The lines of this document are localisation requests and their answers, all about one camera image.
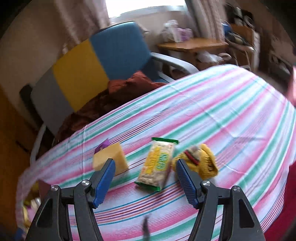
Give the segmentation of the white boxes on table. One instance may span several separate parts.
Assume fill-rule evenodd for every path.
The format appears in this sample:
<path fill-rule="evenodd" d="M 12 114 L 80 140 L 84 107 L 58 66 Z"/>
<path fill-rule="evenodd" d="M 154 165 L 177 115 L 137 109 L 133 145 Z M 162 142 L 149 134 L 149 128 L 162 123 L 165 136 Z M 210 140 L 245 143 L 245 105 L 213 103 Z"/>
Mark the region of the white boxes on table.
<path fill-rule="evenodd" d="M 190 28 L 180 28 L 177 20 L 169 20 L 163 25 L 161 36 L 165 43 L 181 43 L 194 37 Z"/>

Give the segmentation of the grey yellow blue chair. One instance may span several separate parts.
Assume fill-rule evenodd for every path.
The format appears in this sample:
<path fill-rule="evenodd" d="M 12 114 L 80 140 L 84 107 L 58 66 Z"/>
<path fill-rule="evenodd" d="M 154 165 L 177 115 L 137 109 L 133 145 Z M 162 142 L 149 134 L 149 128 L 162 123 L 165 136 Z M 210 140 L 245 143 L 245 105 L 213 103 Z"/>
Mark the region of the grey yellow blue chair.
<path fill-rule="evenodd" d="M 155 62 L 187 75 L 198 71 L 186 61 L 151 52 L 140 26 L 127 21 L 100 30 L 63 55 L 35 84 L 25 85 L 21 99 L 40 128 L 30 162 L 37 159 L 44 133 L 55 136 L 65 118 L 106 90 L 110 81 L 126 80 L 142 71 L 154 82 L 172 82 Z"/>

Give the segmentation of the purple snack packet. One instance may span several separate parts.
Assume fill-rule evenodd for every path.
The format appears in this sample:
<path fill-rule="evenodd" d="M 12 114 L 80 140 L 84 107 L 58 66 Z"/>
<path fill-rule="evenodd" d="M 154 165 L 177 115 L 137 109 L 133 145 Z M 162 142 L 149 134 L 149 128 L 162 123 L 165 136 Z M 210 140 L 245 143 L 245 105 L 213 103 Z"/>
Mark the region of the purple snack packet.
<path fill-rule="evenodd" d="M 110 141 L 109 139 L 105 139 L 102 143 L 100 143 L 96 148 L 95 148 L 95 151 L 94 153 L 98 153 L 100 150 L 103 150 L 105 148 L 107 148 L 108 146 L 110 145 Z"/>

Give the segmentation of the striped pink green bedsheet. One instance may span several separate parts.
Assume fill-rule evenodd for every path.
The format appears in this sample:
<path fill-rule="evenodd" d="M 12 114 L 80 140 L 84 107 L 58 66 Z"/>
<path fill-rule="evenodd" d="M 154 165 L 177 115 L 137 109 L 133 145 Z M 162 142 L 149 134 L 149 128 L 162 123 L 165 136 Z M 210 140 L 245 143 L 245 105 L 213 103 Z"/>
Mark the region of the striped pink green bedsheet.
<path fill-rule="evenodd" d="M 37 180 L 65 188 L 90 178 L 95 148 L 109 140 L 121 144 L 128 170 L 113 178 L 94 212 L 103 238 L 141 240 L 148 217 L 152 240 L 187 240 L 197 211 L 175 173 L 161 192 L 135 183 L 153 137 L 178 140 L 176 153 L 206 144 L 219 169 L 216 186 L 240 186 L 264 231 L 279 216 L 295 162 L 295 108 L 252 72 L 221 65 L 129 102 L 49 150 L 18 180 L 18 226 L 23 226 L 23 199 Z"/>

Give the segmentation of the wooden side table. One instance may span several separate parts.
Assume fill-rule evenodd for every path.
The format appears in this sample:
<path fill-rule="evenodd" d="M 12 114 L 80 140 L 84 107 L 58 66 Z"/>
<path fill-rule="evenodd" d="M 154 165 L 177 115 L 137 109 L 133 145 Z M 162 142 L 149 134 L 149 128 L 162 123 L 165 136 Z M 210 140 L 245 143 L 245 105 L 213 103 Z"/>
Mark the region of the wooden side table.
<path fill-rule="evenodd" d="M 192 38 L 180 43 L 157 44 L 157 48 L 162 54 L 187 61 L 195 67 L 201 67 L 201 70 L 204 70 L 215 65 L 223 64 L 224 61 L 220 63 L 203 63 L 197 59 L 197 54 L 204 51 L 215 55 L 226 52 L 228 43 L 215 39 Z"/>

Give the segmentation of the yellow sponge block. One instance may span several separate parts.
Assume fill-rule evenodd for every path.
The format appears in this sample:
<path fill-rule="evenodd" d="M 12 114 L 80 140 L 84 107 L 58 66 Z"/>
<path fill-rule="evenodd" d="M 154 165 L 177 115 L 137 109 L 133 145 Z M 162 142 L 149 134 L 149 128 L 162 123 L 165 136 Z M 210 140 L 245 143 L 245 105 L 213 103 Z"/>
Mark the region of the yellow sponge block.
<path fill-rule="evenodd" d="M 115 162 L 115 175 L 119 175 L 128 170 L 127 160 L 120 143 L 109 145 L 95 153 L 92 163 L 93 170 L 101 170 L 108 159 L 113 159 Z"/>

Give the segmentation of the dark red blanket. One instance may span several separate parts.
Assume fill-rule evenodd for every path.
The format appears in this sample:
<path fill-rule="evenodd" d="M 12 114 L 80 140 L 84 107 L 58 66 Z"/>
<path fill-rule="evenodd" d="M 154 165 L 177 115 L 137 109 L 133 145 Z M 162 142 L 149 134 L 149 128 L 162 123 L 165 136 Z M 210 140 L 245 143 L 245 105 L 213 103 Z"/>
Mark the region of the dark red blanket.
<path fill-rule="evenodd" d="M 97 94 L 81 109 L 65 118 L 55 136 L 53 146 L 112 110 L 164 85 L 163 82 L 151 81 L 141 71 L 137 71 L 127 80 L 110 81 L 107 90 Z"/>

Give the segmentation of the yellow knitted sock bundle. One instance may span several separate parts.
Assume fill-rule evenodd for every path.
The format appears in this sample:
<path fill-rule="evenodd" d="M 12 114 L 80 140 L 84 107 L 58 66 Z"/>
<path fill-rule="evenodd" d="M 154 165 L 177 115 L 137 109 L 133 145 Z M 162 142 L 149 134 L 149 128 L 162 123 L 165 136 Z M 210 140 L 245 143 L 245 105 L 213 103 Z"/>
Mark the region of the yellow knitted sock bundle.
<path fill-rule="evenodd" d="M 179 159 L 185 160 L 188 167 L 192 171 L 197 172 L 202 180 L 218 175 L 215 156 L 206 144 L 192 145 L 174 157 L 171 161 L 171 168 L 175 172 Z"/>

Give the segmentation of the green rice cracker packet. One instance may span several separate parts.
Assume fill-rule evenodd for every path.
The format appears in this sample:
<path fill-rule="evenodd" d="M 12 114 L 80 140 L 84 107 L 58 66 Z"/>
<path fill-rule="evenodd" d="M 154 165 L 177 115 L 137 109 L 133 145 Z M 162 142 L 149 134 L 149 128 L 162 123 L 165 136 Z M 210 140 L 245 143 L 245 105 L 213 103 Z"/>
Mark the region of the green rice cracker packet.
<path fill-rule="evenodd" d="M 175 146 L 178 143 L 175 139 L 153 137 L 152 146 L 135 184 L 160 192 L 170 172 Z"/>

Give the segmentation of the gold maroon storage box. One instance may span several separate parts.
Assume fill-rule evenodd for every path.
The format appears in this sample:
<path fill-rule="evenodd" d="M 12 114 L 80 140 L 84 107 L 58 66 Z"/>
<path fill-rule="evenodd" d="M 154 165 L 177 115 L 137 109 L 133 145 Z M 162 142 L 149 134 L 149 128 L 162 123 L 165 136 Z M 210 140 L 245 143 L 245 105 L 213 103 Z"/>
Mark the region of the gold maroon storage box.
<path fill-rule="evenodd" d="M 25 196 L 23 200 L 23 224 L 27 230 L 50 188 L 50 184 L 43 180 L 37 180 Z"/>

